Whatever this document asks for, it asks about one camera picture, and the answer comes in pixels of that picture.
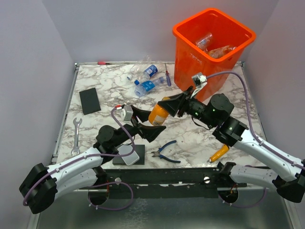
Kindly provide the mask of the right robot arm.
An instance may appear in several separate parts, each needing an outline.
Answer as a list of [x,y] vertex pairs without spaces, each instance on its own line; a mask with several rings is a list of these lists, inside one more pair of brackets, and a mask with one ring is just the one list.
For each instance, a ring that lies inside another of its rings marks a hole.
[[256,158],[268,169],[228,164],[229,170],[219,174],[220,183],[229,187],[248,183],[275,189],[286,200],[300,203],[305,193],[305,162],[258,137],[252,128],[231,117],[234,105],[224,94],[214,94],[208,104],[191,97],[192,87],[181,94],[158,102],[171,116],[190,115],[209,128],[221,143]]

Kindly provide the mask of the clear plastic cup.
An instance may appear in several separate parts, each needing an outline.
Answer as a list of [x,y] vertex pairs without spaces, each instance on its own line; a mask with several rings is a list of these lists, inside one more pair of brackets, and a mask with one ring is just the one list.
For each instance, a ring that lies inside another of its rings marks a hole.
[[200,38],[198,41],[195,42],[196,47],[201,50],[205,50],[213,41],[213,35],[209,32]]

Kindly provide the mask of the small orange juice bottle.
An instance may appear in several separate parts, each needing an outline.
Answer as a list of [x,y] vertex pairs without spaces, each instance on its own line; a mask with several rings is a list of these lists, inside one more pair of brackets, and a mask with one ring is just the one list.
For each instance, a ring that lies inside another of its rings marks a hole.
[[156,104],[149,114],[148,121],[153,126],[161,126],[168,117],[169,113],[161,106]]

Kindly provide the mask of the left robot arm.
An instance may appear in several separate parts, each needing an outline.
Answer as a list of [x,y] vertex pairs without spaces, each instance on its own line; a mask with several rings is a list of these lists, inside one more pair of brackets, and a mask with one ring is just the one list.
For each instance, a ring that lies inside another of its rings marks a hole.
[[96,143],[85,152],[64,162],[45,166],[36,164],[19,187],[23,205],[33,214],[46,210],[59,197],[83,187],[101,188],[106,185],[102,164],[115,157],[129,157],[135,151],[133,137],[139,135],[149,143],[166,129],[166,126],[146,126],[149,111],[130,107],[133,114],[131,124],[102,126],[96,136]]

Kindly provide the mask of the tall orange label bottle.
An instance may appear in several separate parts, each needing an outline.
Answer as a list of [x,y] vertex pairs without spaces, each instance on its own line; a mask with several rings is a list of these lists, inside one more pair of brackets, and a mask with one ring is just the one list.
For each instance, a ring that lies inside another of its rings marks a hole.
[[207,54],[212,58],[219,59],[228,54],[229,52],[233,51],[234,49],[236,49],[236,46],[226,45],[220,48],[210,50]]

